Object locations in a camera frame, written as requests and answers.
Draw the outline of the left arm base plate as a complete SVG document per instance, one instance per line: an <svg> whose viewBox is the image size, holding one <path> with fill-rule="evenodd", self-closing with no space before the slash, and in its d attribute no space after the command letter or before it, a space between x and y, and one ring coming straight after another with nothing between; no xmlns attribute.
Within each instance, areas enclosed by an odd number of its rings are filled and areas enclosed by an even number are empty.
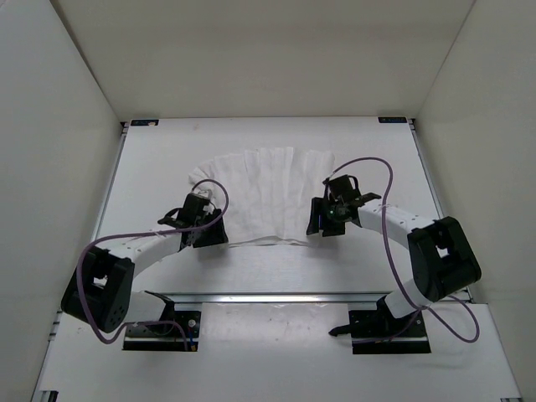
<svg viewBox="0 0 536 402"><path fill-rule="evenodd" d="M126 351L196 352L202 306L139 291L131 295L124 317Z"/></svg>

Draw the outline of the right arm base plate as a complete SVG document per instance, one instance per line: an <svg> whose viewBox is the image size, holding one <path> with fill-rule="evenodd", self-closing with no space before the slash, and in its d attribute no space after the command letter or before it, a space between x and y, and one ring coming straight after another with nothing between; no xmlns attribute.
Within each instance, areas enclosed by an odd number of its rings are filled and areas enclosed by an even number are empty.
<svg viewBox="0 0 536 402"><path fill-rule="evenodd" d="M348 323L328 334L334 338L349 335L354 355L431 353L422 312L395 318L384 299L378 299L374 309L351 309Z"/></svg>

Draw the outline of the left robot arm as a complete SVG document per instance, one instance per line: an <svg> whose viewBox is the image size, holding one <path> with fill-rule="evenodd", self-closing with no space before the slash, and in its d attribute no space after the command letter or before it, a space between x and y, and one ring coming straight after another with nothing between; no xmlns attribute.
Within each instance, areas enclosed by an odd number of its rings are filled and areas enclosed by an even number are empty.
<svg viewBox="0 0 536 402"><path fill-rule="evenodd" d="M229 207L215 207L207 195L189 193L181 208L158 220L166 230L114 234L89 243L81 252L75 272L61 299L61 311L88 323L94 334L111 344L129 325L149 326L165 333L176 327L175 312L165 296L152 291L133 292L132 282L145 269L187 247L228 242L223 216Z"/></svg>

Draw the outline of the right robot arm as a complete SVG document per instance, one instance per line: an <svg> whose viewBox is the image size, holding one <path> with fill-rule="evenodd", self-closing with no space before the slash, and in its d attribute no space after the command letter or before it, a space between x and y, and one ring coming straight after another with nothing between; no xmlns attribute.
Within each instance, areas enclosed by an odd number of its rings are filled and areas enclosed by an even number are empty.
<svg viewBox="0 0 536 402"><path fill-rule="evenodd" d="M354 176L324 181L324 193L311 203L307 235L323 237L346 233L346 225L382 235L388 262L393 265L389 242L403 246L410 255L412 278L403 282L391 272L398 289L377 302L376 328L395 335L410 314L472 285L482 270L458 220L423 218L387 203L387 196L361 193Z"/></svg>

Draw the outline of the white pleated skirt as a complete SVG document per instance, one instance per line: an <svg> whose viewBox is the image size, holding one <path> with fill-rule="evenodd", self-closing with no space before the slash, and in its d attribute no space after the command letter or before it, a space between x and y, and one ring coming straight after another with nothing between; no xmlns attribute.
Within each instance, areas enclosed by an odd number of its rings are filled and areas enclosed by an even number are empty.
<svg viewBox="0 0 536 402"><path fill-rule="evenodd" d="M212 193L219 208L229 194L224 226L231 247L300 245L316 247L308 236L312 199L323 193L322 181L334 167L331 151L295 147L258 148L214 157L188 174L188 182Z"/></svg>

